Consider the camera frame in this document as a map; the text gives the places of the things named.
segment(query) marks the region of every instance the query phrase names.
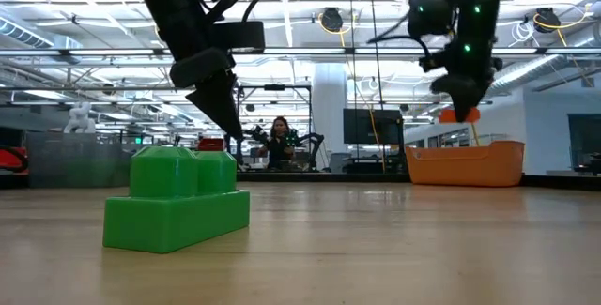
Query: pillar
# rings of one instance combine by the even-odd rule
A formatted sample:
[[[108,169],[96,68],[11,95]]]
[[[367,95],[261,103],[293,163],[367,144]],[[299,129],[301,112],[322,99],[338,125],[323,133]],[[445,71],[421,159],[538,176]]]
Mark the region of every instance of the pillar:
[[[317,168],[328,166],[331,153],[348,152],[344,143],[343,110],[347,107],[347,71],[345,64],[317,63],[313,77],[313,132],[324,135],[322,145],[327,158],[317,155]]]

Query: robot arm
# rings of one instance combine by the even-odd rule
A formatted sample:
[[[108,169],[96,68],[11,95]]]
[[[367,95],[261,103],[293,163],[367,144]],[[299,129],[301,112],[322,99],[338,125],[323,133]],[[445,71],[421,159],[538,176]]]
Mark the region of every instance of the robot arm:
[[[386,38],[388,31],[371,42],[393,38],[419,42],[424,48],[425,56],[420,59],[424,71],[445,67],[448,72],[432,83],[431,91],[449,94],[456,120],[463,122],[490,87],[493,69],[502,68],[502,61],[491,57],[500,3],[501,0],[409,0],[408,36]],[[438,53],[430,54],[421,41],[424,35],[449,32],[454,33],[453,40]]]
[[[205,10],[203,0],[145,0],[159,37],[176,61],[170,72],[175,87],[194,86],[186,99],[240,139],[242,128],[232,97],[237,78],[231,68],[236,63],[229,51],[264,50],[265,37],[261,22],[216,23],[236,1],[219,0]]]

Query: metal rod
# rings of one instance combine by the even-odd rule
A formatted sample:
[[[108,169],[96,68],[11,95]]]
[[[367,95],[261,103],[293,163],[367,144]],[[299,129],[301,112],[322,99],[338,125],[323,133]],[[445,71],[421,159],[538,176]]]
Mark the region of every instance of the metal rod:
[[[238,4],[250,3],[252,0],[238,0]],[[373,0],[375,3],[391,3],[399,4],[397,0]],[[345,4],[348,0],[288,0],[289,3],[329,3],[329,4]],[[353,0],[357,3],[371,4],[372,0]],[[259,4],[281,4],[281,0],[261,0]],[[97,1],[98,6],[145,6],[146,3],[141,1]],[[0,1],[0,6],[10,7],[29,7],[29,6],[89,6],[86,1]]]
[[[0,91],[26,91],[26,90],[45,90],[45,91],[65,91],[65,92],[79,92],[79,91],[175,91],[180,90],[175,87],[152,87],[152,86],[131,86],[131,87],[90,87],[90,86],[81,86],[81,87],[9,87],[9,86],[0,86]]]
[[[245,100],[247,100],[254,92],[255,92],[256,88],[253,88],[253,90],[251,90],[250,93],[246,94],[246,96],[244,97],[244,99],[242,99],[242,102],[240,103],[244,103]]]
[[[300,99],[302,99],[302,100],[303,100],[305,103],[307,103],[307,104],[311,104],[311,103],[310,103],[310,102],[309,102],[309,101],[308,101],[308,100],[307,100],[307,99],[306,99],[306,98],[305,98],[305,97],[304,97],[304,96],[303,96],[303,95],[302,95],[302,94],[299,92],[299,90],[298,90],[297,88],[294,88],[293,90],[294,90],[294,91],[295,91],[295,92],[296,92],[296,93],[299,95]]]
[[[239,88],[253,89],[264,89],[263,85],[241,85]],[[285,89],[311,89],[310,85],[285,85]],[[98,87],[98,86],[65,86],[65,87],[25,87],[25,86],[0,86],[0,91],[25,91],[25,90],[46,90],[46,91],[176,91],[186,90],[182,88],[175,88],[172,86],[115,86],[115,87]]]
[[[430,52],[438,52],[440,48],[432,48]],[[0,57],[50,57],[50,56],[96,56],[96,57],[166,57],[170,54],[169,50],[162,48],[114,48],[114,49],[0,49]],[[233,51],[233,55],[297,55],[297,56],[344,56],[357,54],[358,56],[376,55],[374,48],[367,47],[346,47],[346,48],[301,48],[301,47],[268,47],[264,51]],[[410,47],[382,47],[379,48],[381,56],[410,57],[422,56],[422,48]],[[561,48],[494,48],[492,54],[499,57],[538,57],[541,55],[596,55],[601,54],[599,47],[561,47]]]
[[[148,45],[142,41],[141,39],[139,39],[138,37],[135,36],[135,34],[127,27],[123,26],[123,24],[121,24],[117,19],[115,19],[111,13],[109,13],[105,8],[101,8],[98,3],[96,3],[96,1],[94,0],[85,0],[85,2],[90,5],[93,8],[98,9],[102,15],[106,18],[106,20],[108,20],[110,23],[114,24],[117,26],[117,28],[119,28],[126,36],[128,36],[129,38],[132,38],[133,40],[137,41],[138,43],[140,43],[140,45],[142,45],[143,47],[148,47]]]

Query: computer screen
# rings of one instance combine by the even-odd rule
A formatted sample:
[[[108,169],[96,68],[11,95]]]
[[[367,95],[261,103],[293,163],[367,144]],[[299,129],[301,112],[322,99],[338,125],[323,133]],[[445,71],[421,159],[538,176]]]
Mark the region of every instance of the computer screen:
[[[403,116],[398,110],[374,110],[374,124],[367,109],[344,110],[344,139],[348,145],[403,144]],[[374,125],[378,141],[374,134]]]

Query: white figure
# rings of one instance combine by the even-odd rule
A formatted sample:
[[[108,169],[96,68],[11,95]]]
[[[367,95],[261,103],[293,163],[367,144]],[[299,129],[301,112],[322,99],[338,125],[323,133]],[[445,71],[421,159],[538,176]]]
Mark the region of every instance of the white figure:
[[[77,102],[69,110],[69,123],[65,127],[63,132],[72,133],[95,133],[96,122],[93,119],[88,118],[92,105],[90,102]]]

